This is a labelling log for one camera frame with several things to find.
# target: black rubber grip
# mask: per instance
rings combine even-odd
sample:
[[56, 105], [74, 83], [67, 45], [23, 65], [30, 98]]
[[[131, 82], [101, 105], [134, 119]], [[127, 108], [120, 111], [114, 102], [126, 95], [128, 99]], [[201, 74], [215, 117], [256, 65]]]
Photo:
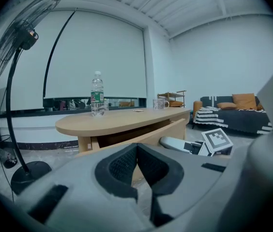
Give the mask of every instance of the black rubber grip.
[[137, 164], [153, 195], [172, 194], [184, 177], [183, 167], [144, 144], [137, 144]]
[[63, 185], [53, 186], [28, 214], [45, 223], [67, 190], [68, 188]]
[[131, 187], [132, 174], [137, 165], [137, 144], [102, 159], [96, 166], [94, 174], [98, 183], [114, 196], [134, 198], [137, 190]]

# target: wooden rack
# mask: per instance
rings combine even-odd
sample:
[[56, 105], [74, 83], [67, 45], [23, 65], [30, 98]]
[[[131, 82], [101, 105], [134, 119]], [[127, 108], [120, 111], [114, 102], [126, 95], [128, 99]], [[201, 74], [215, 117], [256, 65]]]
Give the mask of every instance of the wooden rack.
[[176, 101], [176, 98], [179, 97], [183, 97], [183, 105], [181, 107], [185, 107], [185, 92], [186, 90], [182, 90], [182, 91], [177, 91], [176, 93], [164, 93], [164, 94], [158, 94], [157, 98], [159, 97], [166, 97], [167, 101], [170, 101], [170, 98], [174, 98], [174, 100]]

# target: table top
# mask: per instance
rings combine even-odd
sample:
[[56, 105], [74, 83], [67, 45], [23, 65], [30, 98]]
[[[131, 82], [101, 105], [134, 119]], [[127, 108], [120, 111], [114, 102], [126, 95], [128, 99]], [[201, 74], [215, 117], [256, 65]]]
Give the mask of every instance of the table top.
[[56, 122], [56, 130], [70, 136], [94, 137], [128, 131], [154, 124], [175, 116], [189, 113], [187, 108], [170, 107], [155, 111], [142, 108], [143, 112], [133, 109], [107, 111], [103, 116], [91, 113], [69, 115]]

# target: striped blanket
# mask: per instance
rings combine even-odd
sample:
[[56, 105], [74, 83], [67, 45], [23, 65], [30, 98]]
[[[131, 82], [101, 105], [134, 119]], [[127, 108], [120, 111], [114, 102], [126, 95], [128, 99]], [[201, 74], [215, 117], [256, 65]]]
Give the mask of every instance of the striped blanket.
[[211, 106], [201, 107], [196, 112], [194, 123], [211, 124], [256, 134], [268, 134], [272, 130], [264, 110], [221, 110]]

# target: sofa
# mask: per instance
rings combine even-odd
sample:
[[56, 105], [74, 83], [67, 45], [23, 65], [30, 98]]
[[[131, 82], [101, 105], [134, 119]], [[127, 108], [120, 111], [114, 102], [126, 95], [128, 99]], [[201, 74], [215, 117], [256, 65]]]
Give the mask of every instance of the sofa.
[[199, 101], [195, 101], [193, 124], [216, 125], [253, 134], [268, 134], [272, 130], [264, 110], [221, 110], [217, 104], [222, 102], [233, 102], [233, 98], [232, 96], [204, 96]]

